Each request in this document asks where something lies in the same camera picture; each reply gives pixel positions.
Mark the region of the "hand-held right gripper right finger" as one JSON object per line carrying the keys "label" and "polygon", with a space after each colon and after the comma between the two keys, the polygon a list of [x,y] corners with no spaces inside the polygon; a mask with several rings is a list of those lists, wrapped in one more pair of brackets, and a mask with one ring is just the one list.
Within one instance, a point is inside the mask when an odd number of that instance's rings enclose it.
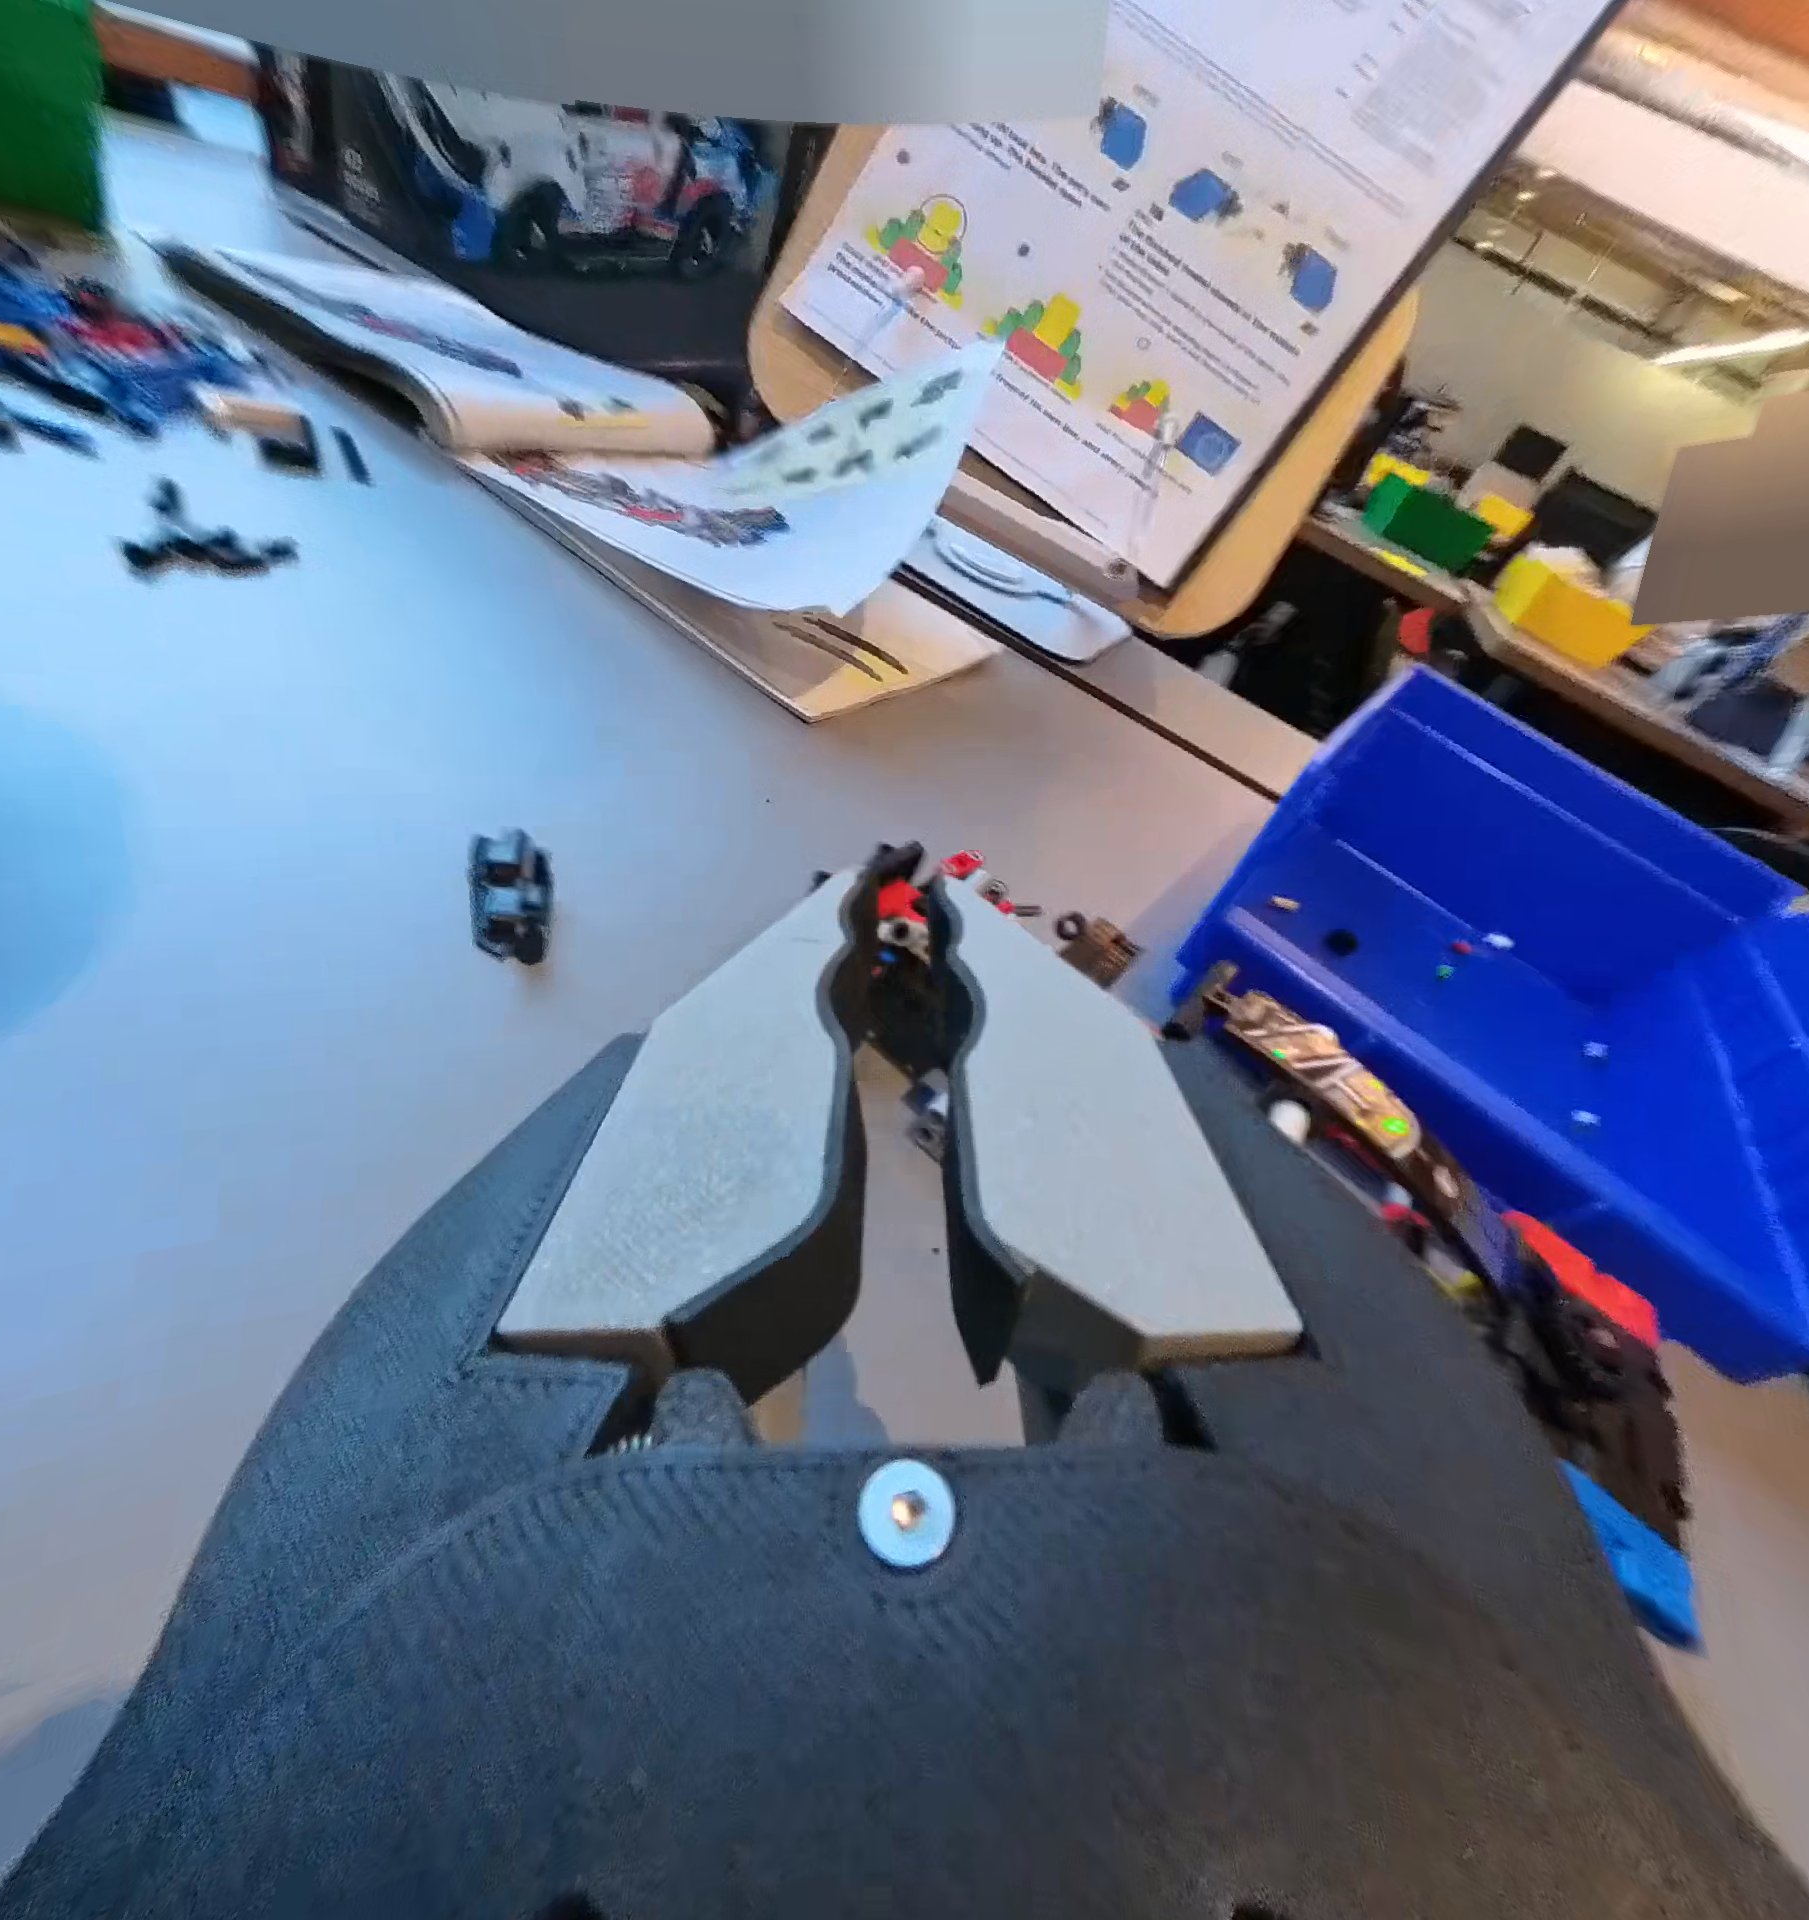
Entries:
{"label": "hand-held right gripper right finger", "polygon": [[1293,1352],[1303,1320],[1155,1030],[980,891],[928,910],[951,1296],[975,1379]]}

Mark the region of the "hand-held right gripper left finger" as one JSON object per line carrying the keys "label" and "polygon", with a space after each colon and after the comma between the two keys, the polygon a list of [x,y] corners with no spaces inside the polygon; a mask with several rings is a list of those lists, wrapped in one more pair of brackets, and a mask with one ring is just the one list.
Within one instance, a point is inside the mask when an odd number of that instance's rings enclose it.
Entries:
{"label": "hand-held right gripper left finger", "polygon": [[860,1292],[868,1143],[842,989],[864,880],[821,880],[637,1037],[499,1351],[795,1394]]}

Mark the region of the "small black brick assembly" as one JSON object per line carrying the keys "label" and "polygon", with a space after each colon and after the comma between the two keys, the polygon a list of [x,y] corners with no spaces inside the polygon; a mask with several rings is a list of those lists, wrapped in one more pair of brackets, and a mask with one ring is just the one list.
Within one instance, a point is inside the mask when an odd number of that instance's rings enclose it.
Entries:
{"label": "small black brick assembly", "polygon": [[526,968],[547,961],[554,877],[548,851],[532,833],[474,835],[466,888],[475,949]]}

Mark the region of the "toy brick car model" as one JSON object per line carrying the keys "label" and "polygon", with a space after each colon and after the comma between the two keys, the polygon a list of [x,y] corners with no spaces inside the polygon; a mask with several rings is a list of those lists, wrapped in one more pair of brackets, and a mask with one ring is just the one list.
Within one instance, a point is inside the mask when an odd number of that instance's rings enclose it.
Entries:
{"label": "toy brick car model", "polygon": [[[951,1192],[965,1165],[951,1084],[961,1018],[943,962],[957,936],[936,929],[932,888],[975,891],[1014,921],[1041,909],[1015,900],[973,849],[928,861],[919,842],[880,842],[860,881],[870,1037],[906,1075],[910,1140]],[[1558,1456],[1637,1624],[1701,1649],[1687,1454],[1658,1308],[1561,1231],[1502,1206],[1346,1037],[1244,984],[1240,965],[1209,965],[1155,1036],[1227,1066],[1265,1123],[1345,1183],[1455,1302]]]}

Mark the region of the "building instruction booklet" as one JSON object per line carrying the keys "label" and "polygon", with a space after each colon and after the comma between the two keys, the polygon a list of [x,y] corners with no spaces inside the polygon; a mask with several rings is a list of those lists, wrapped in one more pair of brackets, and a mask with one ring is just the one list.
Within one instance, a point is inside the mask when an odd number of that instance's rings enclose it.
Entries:
{"label": "building instruction booklet", "polygon": [[961,471],[997,346],[718,451],[691,389],[559,347],[434,278],[151,248],[233,316],[405,398],[466,477],[806,724],[1001,652],[899,582]]}

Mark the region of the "pile of mixed toy bricks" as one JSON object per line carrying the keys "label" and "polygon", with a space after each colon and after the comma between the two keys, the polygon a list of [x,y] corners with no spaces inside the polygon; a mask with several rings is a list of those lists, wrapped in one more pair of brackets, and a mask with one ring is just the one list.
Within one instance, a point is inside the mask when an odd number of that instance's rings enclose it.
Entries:
{"label": "pile of mixed toy bricks", "polygon": [[207,396],[255,396],[262,370],[238,341],[162,316],[91,275],[55,271],[0,227],[0,444],[34,438],[94,453],[91,428],[157,439]]}

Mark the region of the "blue plastic bin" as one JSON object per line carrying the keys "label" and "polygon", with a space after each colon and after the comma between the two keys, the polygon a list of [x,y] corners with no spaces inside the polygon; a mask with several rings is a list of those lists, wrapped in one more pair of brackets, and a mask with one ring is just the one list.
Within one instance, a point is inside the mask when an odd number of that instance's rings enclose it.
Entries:
{"label": "blue plastic bin", "polygon": [[[1417,666],[1279,798],[1183,938],[1171,996],[1240,965],[1346,1037],[1506,1206],[1646,1296],[1667,1339],[1737,1379],[1809,1374],[1798,898]],[[1358,933],[1352,957],[1324,950],[1333,928]]]}

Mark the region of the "white stand base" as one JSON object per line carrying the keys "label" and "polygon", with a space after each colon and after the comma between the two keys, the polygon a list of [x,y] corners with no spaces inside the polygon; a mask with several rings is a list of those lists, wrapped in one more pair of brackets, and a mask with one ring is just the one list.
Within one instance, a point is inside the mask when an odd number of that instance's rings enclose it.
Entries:
{"label": "white stand base", "polygon": [[1115,611],[943,516],[919,535],[906,570],[1061,664],[1090,664],[1132,638]]}

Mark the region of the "background work table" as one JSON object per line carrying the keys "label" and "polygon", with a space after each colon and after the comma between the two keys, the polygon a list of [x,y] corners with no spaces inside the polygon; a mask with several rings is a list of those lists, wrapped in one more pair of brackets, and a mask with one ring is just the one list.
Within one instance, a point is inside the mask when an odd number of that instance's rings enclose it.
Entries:
{"label": "background work table", "polygon": [[1744,795],[1753,805],[1809,840],[1809,780],[1801,772],[1772,772],[1769,763],[1698,733],[1667,698],[1653,693],[1645,676],[1625,664],[1587,666],[1515,629],[1492,605],[1492,594],[1442,570],[1422,570],[1388,542],[1372,539],[1350,514],[1308,512],[1297,542],[1358,570],[1375,586],[1444,615],[1466,617],[1478,646],[1496,666],[1590,713],[1611,731],[1676,758],[1696,774]]}

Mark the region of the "yellow storage bin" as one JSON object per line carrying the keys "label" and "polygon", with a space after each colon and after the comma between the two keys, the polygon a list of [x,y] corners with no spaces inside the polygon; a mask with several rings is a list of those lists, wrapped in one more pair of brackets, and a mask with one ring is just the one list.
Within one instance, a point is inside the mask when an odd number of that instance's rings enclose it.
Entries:
{"label": "yellow storage bin", "polygon": [[1574,546],[1527,546],[1492,582],[1492,609],[1520,634],[1585,666],[1622,661],[1653,631],[1611,596]]}

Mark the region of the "small green storage bin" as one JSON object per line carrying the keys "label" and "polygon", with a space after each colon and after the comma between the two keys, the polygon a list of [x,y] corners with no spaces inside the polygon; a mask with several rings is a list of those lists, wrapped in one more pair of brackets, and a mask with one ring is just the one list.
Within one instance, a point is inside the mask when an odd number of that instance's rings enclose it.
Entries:
{"label": "small green storage bin", "polygon": [[1375,539],[1451,576],[1466,574],[1492,542],[1490,520],[1400,471],[1372,485],[1361,523]]}

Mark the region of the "cluster of black pins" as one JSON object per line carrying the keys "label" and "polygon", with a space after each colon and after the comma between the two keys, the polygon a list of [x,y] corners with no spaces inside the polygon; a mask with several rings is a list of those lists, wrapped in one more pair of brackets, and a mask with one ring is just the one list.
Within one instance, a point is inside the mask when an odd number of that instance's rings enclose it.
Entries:
{"label": "cluster of black pins", "polygon": [[258,577],[301,561],[294,539],[250,542],[229,528],[201,530],[187,519],[162,519],[144,537],[121,539],[116,551],[138,577],[176,568]]}

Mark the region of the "printed instruction sheet board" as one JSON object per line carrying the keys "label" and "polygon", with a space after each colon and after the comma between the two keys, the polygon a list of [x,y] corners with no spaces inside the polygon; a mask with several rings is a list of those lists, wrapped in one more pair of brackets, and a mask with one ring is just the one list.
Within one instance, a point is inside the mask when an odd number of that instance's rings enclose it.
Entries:
{"label": "printed instruction sheet board", "polygon": [[1602,2],[1118,2],[1080,119],[885,132],[782,307],[1173,587],[1602,34]]}

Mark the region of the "dark toy car set box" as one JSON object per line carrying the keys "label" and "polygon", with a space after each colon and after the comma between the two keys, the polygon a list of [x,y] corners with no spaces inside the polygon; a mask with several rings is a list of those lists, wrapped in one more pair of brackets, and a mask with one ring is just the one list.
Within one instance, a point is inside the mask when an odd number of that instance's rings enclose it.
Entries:
{"label": "dark toy car set box", "polygon": [[253,41],[288,216],[559,346],[753,391],[748,323],[833,129],[526,102]]}

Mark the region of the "green plastic bin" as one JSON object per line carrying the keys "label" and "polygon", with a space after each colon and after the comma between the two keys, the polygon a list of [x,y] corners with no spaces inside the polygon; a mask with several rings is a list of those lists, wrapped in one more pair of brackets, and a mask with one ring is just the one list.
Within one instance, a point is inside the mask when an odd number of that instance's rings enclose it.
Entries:
{"label": "green plastic bin", "polygon": [[0,207],[101,231],[101,96],[87,2],[0,2]]}

